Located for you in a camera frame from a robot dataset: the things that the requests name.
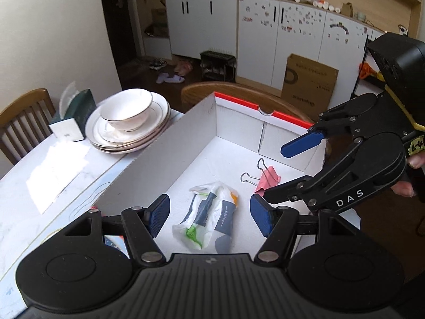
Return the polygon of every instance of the white bowl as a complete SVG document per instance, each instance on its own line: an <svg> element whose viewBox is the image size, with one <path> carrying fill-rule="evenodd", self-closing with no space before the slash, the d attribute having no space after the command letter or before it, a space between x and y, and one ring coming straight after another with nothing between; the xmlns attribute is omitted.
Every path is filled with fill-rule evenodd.
<svg viewBox="0 0 425 319"><path fill-rule="evenodd" d="M149 117L152 93L144 89L128 89L109 97L102 104L100 115L120 131L133 131Z"/></svg>

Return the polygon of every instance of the human hand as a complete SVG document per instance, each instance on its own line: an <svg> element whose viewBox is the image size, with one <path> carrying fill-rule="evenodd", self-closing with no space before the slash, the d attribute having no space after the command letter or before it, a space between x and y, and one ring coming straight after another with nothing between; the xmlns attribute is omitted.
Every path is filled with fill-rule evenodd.
<svg viewBox="0 0 425 319"><path fill-rule="evenodd" d="M414 169L418 169L425 165L425 151L419 152L416 155L407 158L407 162L409 166ZM416 195L411 183L407 181L398 181L394 186L391 187L391 189L394 191L394 193L406 198L411 198Z"/></svg>

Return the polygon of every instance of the marble table surface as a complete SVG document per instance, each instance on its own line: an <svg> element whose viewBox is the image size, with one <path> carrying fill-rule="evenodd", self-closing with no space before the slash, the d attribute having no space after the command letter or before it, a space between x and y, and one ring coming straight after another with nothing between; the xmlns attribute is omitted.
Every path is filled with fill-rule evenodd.
<svg viewBox="0 0 425 319"><path fill-rule="evenodd" d="M175 122L183 114L172 111ZM43 213L37 210L26 180L57 143L54 135L40 143L0 180L0 319L14 318L25 304L16 287L19 262L58 229L88 210L111 182L143 150L126 155L111 155L89 145L88 164Z"/></svg>

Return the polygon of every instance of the blue gripper pad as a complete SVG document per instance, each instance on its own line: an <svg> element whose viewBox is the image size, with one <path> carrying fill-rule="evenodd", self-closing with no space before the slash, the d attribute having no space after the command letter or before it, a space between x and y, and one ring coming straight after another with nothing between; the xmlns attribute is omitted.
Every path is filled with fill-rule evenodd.
<svg viewBox="0 0 425 319"><path fill-rule="evenodd" d="M269 237L273 230L274 208L259 194L253 194L249 203L251 216L257 224L264 237Z"/></svg>
<svg viewBox="0 0 425 319"><path fill-rule="evenodd" d="M301 152L318 146L325 136L322 132L308 132L282 146L280 153L283 157L291 158Z"/></svg>
<svg viewBox="0 0 425 319"><path fill-rule="evenodd" d="M169 215L169 206L169 196L161 194L157 200L145 209L143 220L152 237L156 237L161 231Z"/></svg>

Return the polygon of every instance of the pink binder clip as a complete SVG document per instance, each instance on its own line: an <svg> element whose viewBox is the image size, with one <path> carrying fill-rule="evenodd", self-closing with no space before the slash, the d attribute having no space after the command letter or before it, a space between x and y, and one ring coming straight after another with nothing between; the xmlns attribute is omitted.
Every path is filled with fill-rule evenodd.
<svg viewBox="0 0 425 319"><path fill-rule="evenodd" d="M254 193L260 194L261 196L264 195L264 191L267 188L270 187L274 187L277 186L279 184L279 182L281 181L281 177L279 175L277 175L275 168L273 168L272 166L267 167L266 164L264 163L264 159L260 158L257 162L257 168L259 170L262 171L263 175L261 176L261 178L258 177L252 177L250 176L250 174L248 173L243 173L241 175L241 182L248 182L250 184L253 184L256 187L256 190L254 191ZM243 179L244 176L249 177L250 179L255 179L255 180L259 180L258 184L253 183L251 181L249 181L248 179Z"/></svg>

